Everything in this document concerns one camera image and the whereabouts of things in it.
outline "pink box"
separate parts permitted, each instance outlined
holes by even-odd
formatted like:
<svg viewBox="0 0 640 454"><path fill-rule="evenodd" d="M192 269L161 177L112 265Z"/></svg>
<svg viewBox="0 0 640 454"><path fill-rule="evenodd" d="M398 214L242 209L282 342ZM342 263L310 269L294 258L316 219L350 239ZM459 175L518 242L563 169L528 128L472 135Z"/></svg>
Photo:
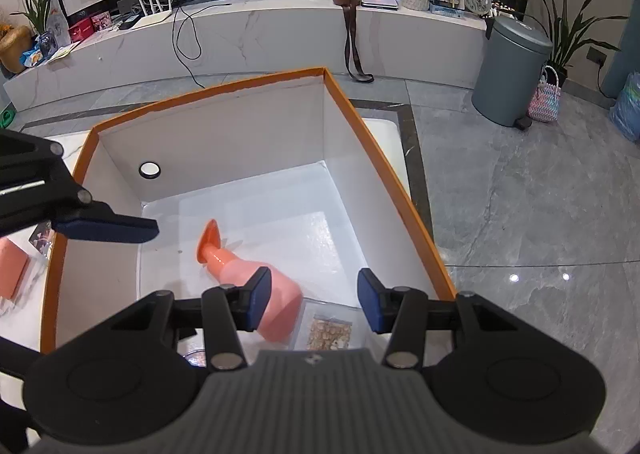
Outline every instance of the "pink box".
<svg viewBox="0 0 640 454"><path fill-rule="evenodd" d="M0 297L11 299L29 256L9 238L0 238Z"/></svg>
<svg viewBox="0 0 640 454"><path fill-rule="evenodd" d="M94 26L94 30L96 32L98 32L99 30L104 30L105 28L113 27L111 15L108 12L103 12L102 14L95 15L91 18L91 23Z"/></svg>

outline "pink spray bottle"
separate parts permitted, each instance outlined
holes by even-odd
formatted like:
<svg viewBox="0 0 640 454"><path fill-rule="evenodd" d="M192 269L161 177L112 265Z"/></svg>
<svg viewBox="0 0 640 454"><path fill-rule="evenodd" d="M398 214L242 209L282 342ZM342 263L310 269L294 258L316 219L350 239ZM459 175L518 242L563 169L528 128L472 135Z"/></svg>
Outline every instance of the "pink spray bottle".
<svg viewBox="0 0 640 454"><path fill-rule="evenodd" d="M202 233L196 258L199 263L207 265L209 273L221 285L236 287L242 287L259 267L268 267L271 270L271 298L260 320L258 333L270 342L283 342L289 337L302 302L302 290L296 282L272 265L246 261L221 248L220 231L215 219L207 223Z"/></svg>

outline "brown bag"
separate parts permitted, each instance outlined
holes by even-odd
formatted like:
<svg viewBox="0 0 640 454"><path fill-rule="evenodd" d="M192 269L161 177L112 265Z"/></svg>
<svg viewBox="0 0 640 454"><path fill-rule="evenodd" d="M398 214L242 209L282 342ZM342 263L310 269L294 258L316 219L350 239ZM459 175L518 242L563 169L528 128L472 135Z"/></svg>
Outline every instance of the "brown bag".
<svg viewBox="0 0 640 454"><path fill-rule="evenodd" d="M373 75L364 73L360 64L360 56L356 48L356 6L360 5L360 0L334 0L334 4L340 5L344 12L344 25L347 28L347 41L344 45L344 64L351 78L358 82L373 82ZM353 48L353 63L356 66L358 76L353 75L349 69L350 44Z"/></svg>

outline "potted plant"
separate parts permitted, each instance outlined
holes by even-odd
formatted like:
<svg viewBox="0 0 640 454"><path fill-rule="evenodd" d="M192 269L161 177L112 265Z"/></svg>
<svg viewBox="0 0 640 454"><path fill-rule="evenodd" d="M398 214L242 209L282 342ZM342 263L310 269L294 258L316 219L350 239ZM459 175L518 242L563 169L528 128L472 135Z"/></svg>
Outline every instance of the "potted plant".
<svg viewBox="0 0 640 454"><path fill-rule="evenodd" d="M549 65L558 72L560 78L560 84L558 86L561 88L567 78L567 67L571 66L569 65L569 61L579 48L587 44L593 44L593 46L599 46L606 50L620 52L620 49L617 46L613 46L613 44L609 44L606 41L586 39L585 36L589 28L596 23L605 20L627 20L628 16L592 17L584 19L584 11L592 1L593 0L585 0L580 12L578 12L574 22L570 25L567 18L567 0L563 0L562 2L562 15L560 16L558 15L558 8L556 8L556 0L551 0L553 17L551 16L551 10L549 9L547 1L542 0L546 8L549 27L549 31L547 32L545 29L545 33L554 45L551 51L551 57L549 58Z"/></svg>
<svg viewBox="0 0 640 454"><path fill-rule="evenodd" d="M50 30L47 30L47 18L49 17L49 3L51 0L24 0L26 12L12 12L12 16L23 15L33 25L38 33L38 43L42 55L47 58L58 49L56 38Z"/></svg>

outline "wall outlet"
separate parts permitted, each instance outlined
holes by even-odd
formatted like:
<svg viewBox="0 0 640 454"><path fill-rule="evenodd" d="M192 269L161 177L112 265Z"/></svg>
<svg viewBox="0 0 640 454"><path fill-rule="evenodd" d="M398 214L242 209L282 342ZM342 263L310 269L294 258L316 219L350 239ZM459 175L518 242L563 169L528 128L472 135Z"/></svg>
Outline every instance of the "wall outlet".
<svg viewBox="0 0 640 454"><path fill-rule="evenodd" d="M603 67L607 61L607 54L603 54L600 50L596 50L593 46L587 52L587 59L596 63L599 67Z"/></svg>

